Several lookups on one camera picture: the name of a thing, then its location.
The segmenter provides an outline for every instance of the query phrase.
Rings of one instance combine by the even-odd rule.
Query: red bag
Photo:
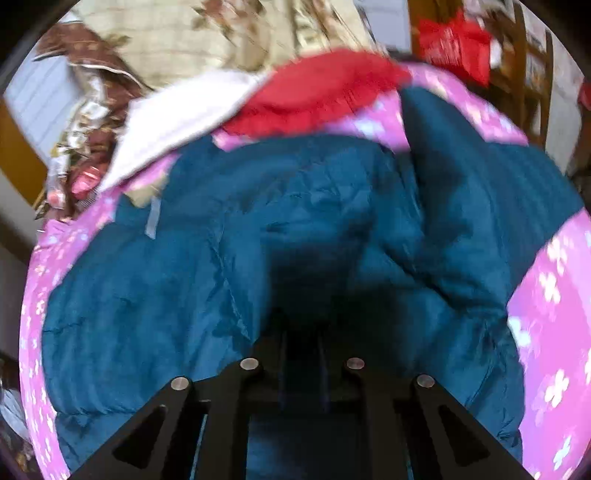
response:
[[[491,75],[492,35],[459,10],[448,24],[421,20],[418,25],[420,57],[445,68],[462,80],[488,87]]]

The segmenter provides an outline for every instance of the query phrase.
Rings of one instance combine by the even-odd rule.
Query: beige patterned fabric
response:
[[[214,68],[255,72],[373,48],[352,0],[82,0],[73,12],[153,88]]]

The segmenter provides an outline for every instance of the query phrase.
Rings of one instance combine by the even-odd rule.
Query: clothing pile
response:
[[[270,72],[339,47],[373,48],[351,0],[82,0],[37,46],[65,55],[85,93],[52,152],[38,216],[69,220],[96,197],[129,101],[214,69]]]
[[[553,162],[450,73],[364,48],[342,4],[192,5],[172,55],[194,38],[228,43],[194,53],[214,68],[187,56],[182,79],[162,56],[143,62],[135,2],[82,4],[96,33],[61,24],[43,45],[93,88],[57,146],[56,197],[96,198],[30,272],[41,283],[23,310],[40,325],[52,455],[75,470],[171,378],[248,356],[281,312],[375,368],[432,375],[521,460],[507,303],[582,208]],[[138,36],[114,18],[135,18]],[[270,27],[287,21],[293,35]],[[353,478],[354,455],[325,447],[350,448],[354,432],[333,429],[253,419],[247,478]],[[321,458],[292,458],[286,435]]]

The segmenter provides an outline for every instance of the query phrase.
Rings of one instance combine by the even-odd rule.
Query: white wall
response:
[[[64,20],[74,20],[66,14]],[[48,165],[72,109],[84,92],[64,56],[33,61],[33,48],[4,92],[6,105],[25,139]]]
[[[0,351],[18,359],[18,331],[27,267],[0,245]]]
[[[581,113],[576,101],[554,84],[550,101],[546,152],[556,162],[562,173],[568,169],[579,139],[580,129]]]
[[[407,0],[353,0],[362,8],[379,43],[402,52],[411,51]]]

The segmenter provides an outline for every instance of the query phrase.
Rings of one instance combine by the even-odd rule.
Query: metal bolt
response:
[[[361,370],[365,367],[363,359],[353,356],[347,360],[347,367],[351,370]]]
[[[254,370],[256,367],[258,367],[258,360],[256,358],[245,358],[240,362],[240,368],[243,370]]]
[[[433,385],[435,385],[435,380],[431,375],[423,374],[417,377],[417,383],[419,387],[431,388]]]
[[[184,390],[189,386],[189,381],[184,377],[177,377],[170,382],[173,390]]]

